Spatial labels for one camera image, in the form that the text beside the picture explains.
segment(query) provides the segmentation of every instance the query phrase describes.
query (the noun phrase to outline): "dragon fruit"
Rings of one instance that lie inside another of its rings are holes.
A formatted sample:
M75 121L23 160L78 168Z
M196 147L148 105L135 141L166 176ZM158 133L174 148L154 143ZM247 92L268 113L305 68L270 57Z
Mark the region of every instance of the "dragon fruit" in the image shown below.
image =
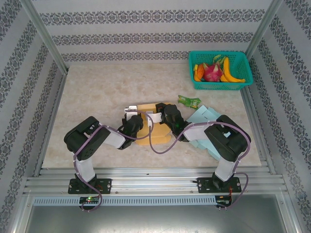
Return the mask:
M210 66L207 66L205 63L203 63L204 67L204 80L206 82L219 82L220 77L222 76L223 72L220 68L219 63L212 64Z

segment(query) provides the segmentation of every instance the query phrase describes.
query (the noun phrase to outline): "teal plastic basket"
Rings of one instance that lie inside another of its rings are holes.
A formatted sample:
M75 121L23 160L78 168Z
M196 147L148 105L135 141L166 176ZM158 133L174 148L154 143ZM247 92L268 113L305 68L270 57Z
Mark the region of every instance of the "teal plastic basket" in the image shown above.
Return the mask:
M203 62L213 63L213 58L221 54L221 58L227 56L230 61L230 73L237 79L245 79L244 83L216 83L216 82L197 82L193 79L193 68L196 64ZM189 68L191 81L194 89L201 90L240 90L253 83L253 75L249 67L247 58L243 52L232 51L191 51L189 54Z

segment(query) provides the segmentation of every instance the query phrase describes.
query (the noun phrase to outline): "light blue paper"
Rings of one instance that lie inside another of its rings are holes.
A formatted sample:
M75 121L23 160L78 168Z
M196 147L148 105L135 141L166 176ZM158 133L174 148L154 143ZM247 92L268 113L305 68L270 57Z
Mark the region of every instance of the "light blue paper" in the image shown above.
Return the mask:
M205 106L201 106L198 110L195 111L192 116L187 120L192 123L203 123L207 121L215 121L221 114L217 113L212 108L206 108ZM190 142L194 147L200 148L202 150L207 149L209 154L213 156L213 158L219 160L220 154L215 149L211 141L207 140L194 140Z

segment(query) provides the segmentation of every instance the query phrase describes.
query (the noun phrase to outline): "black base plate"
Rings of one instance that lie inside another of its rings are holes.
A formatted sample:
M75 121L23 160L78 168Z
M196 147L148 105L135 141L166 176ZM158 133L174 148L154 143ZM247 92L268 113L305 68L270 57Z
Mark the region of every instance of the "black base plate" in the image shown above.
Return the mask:
M95 188L98 189L101 194L110 194L112 179L96 179ZM83 188L77 181L77 179L71 179L68 188L69 194L97 194L93 189L87 187Z
M221 190L214 186L211 177L199 177L196 181L199 193L229 193L229 187L232 188L232 193L240 193L242 191L238 177L232 177L226 187L223 187Z

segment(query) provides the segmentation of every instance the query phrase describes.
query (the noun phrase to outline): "wall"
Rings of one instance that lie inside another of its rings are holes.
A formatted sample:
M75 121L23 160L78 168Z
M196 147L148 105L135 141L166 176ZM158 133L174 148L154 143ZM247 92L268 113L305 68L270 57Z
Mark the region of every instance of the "wall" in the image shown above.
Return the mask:
M271 0L35 0L68 65L186 62L245 51Z
M33 176L63 75L18 0L0 0L0 233Z
M311 1L286 0L250 61L253 102L303 232L311 232Z

